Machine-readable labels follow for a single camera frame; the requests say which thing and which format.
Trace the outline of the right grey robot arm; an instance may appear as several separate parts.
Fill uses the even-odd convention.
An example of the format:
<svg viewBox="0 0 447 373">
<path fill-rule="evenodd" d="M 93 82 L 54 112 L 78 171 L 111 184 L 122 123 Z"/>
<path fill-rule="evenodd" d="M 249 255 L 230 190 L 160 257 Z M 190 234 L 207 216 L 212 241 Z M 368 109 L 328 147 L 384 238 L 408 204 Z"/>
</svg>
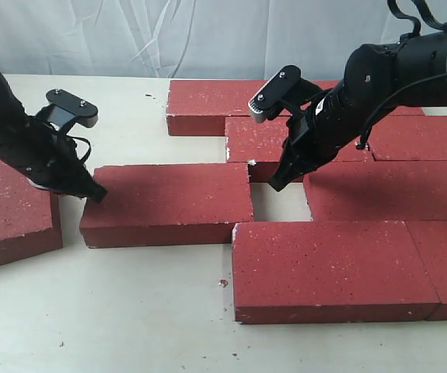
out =
<svg viewBox="0 0 447 373">
<path fill-rule="evenodd" d="M 355 143 L 366 149 L 372 128 L 400 106 L 447 107 L 447 22 L 440 23 L 426 2 L 416 1 L 418 17 L 387 3 L 398 19 L 414 25 L 395 44 L 363 44 L 353 51 L 336 86 L 321 89 L 286 65 L 250 100 L 256 121 L 273 120 L 282 110 L 286 122 L 276 171 L 268 183 L 283 190 L 300 176 L 333 161 Z"/>
</svg>

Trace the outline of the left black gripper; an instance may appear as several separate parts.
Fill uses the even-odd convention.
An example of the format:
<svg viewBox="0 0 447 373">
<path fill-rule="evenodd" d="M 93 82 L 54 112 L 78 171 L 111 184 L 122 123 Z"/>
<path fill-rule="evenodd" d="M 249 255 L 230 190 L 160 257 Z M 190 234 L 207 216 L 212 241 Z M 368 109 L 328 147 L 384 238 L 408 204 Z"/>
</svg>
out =
<svg viewBox="0 0 447 373">
<path fill-rule="evenodd" d="M 74 124 L 91 127 L 95 119 L 4 118 L 0 120 L 0 160 L 39 187 L 100 203 L 107 189 L 90 176 L 77 156 L 75 139 L 68 136 Z"/>
</svg>

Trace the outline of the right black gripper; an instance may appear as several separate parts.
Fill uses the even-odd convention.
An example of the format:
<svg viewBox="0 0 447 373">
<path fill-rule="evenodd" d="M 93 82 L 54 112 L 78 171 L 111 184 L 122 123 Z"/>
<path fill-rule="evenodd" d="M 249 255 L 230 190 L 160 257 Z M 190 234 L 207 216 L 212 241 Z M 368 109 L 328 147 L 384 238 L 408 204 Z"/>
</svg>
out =
<svg viewBox="0 0 447 373">
<path fill-rule="evenodd" d="M 325 89 L 287 122 L 279 165 L 267 183 L 275 191 L 301 183 L 304 175 L 336 158 L 360 135 L 367 119 L 367 95 L 353 89 Z"/>
</svg>

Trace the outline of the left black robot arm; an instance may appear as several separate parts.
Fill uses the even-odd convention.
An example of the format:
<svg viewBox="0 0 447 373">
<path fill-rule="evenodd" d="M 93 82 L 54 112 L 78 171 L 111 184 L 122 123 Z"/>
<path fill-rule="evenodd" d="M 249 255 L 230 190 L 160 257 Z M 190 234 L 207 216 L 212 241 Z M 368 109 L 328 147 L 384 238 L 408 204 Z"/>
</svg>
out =
<svg viewBox="0 0 447 373">
<path fill-rule="evenodd" d="M 75 124 L 94 127 L 97 107 L 64 89 L 48 91 L 46 99 L 29 115 L 0 72 L 0 161 L 37 189 L 101 202 L 107 190 L 86 169 L 90 154 L 79 156 L 81 138 L 68 133 Z"/>
</svg>

